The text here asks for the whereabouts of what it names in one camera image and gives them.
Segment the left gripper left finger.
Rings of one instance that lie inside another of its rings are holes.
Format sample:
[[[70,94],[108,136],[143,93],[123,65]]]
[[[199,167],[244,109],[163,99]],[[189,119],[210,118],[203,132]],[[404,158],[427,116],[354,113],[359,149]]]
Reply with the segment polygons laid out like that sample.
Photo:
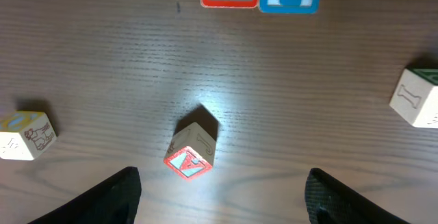
[[[133,224],[142,193],[140,174],[128,166],[32,224]]]

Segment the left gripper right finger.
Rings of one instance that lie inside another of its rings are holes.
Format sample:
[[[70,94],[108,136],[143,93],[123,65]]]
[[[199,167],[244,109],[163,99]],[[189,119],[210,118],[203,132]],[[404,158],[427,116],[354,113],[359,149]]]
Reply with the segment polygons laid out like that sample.
[[[409,224],[319,168],[309,172],[305,203],[311,224]]]

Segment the red letter A block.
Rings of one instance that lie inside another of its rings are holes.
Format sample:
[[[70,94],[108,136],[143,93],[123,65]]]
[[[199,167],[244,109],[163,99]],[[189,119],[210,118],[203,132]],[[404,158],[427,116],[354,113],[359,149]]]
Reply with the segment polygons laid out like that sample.
[[[216,140],[193,122],[172,137],[164,163],[191,181],[213,169],[215,152]]]

